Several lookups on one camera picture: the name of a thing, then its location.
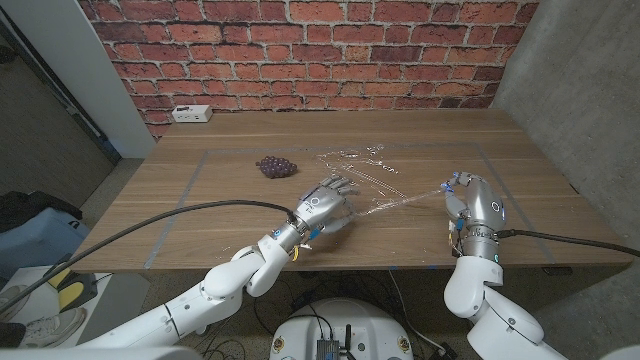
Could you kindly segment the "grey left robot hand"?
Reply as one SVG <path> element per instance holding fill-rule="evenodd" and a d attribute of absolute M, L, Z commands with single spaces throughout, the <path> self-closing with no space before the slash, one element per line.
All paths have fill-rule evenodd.
<path fill-rule="evenodd" d="M 335 233 L 355 217 L 349 196 L 358 194 L 351 179 L 332 174 L 299 199 L 294 215 L 309 231 Z"/>

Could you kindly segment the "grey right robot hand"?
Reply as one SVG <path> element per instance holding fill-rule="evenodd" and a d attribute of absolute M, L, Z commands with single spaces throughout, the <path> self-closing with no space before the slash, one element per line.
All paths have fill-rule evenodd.
<path fill-rule="evenodd" d="M 490 233 L 503 230 L 506 215 L 502 198 L 476 174 L 455 173 L 441 184 L 445 208 L 452 221 L 463 219 L 467 228 L 485 227 Z"/>

